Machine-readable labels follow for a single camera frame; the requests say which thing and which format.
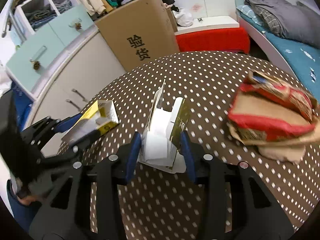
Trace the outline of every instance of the mint green drawer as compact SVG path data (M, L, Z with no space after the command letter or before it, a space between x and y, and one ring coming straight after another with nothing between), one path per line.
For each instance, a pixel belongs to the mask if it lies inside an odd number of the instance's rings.
M49 64L64 48L61 40L47 24L22 44L7 62L7 67L19 83L30 92ZM30 60L38 60L41 64L40 69L34 70Z
M81 29L76 30L75 23L81 23ZM76 37L93 25L82 4L71 8L59 17L49 22L54 32L65 46L68 46Z

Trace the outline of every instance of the teal mattress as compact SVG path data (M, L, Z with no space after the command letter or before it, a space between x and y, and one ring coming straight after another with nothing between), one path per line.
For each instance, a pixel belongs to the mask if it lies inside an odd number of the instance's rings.
M301 42L279 38L243 13L239 13L245 21L258 31L265 31L265 37L284 57L299 81L320 101L320 79L317 79L317 77L320 77L320 49Z

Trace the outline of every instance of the polka dot tablecloth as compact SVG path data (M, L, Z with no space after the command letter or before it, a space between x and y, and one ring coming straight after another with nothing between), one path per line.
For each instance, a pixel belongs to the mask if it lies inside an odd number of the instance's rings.
M113 100L120 124L96 141L84 155L84 162L100 162L129 143L137 130L142 133L154 93L164 79L164 110L171 111L177 97L187 100L191 117L187 125L193 142L223 162L247 161L268 186L299 228L319 200L319 144L306 145L299 165L262 157L255 147L233 139L226 122L229 104L250 69L263 71L302 88L292 76L267 61L242 54L218 51L184 52L149 62L114 80L97 99ZM91 227L97 232L96 189L92 186ZM186 174L169 174L137 163L135 176L119 186L120 211L128 239L195 239L202 210L203 186L193 185ZM226 208L226 231L231 230L231 194Z

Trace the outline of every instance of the light blue pillow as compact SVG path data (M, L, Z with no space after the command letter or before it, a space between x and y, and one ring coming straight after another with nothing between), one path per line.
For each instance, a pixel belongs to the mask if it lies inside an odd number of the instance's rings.
M260 26L264 25L263 21L260 19L260 17L258 15L255 14L255 12L251 9L251 7L249 5L239 5L237 7L237 10L239 10L244 15L246 15L247 17L252 19L256 24L258 24Z

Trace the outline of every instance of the silver screw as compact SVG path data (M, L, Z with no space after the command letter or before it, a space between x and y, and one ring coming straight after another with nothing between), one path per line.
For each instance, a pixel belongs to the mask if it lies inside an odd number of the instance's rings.
M240 162L239 166L243 169L246 169L249 167L249 164L247 162Z
M82 166L81 162L75 162L72 167L74 167L75 169L79 169Z
M211 161L213 159L213 156L211 154L205 154L203 155L203 158L206 160L206 161Z
M116 154L111 154L109 156L109 160L111 160L112 162L116 161L117 159L118 159L118 155L116 155Z

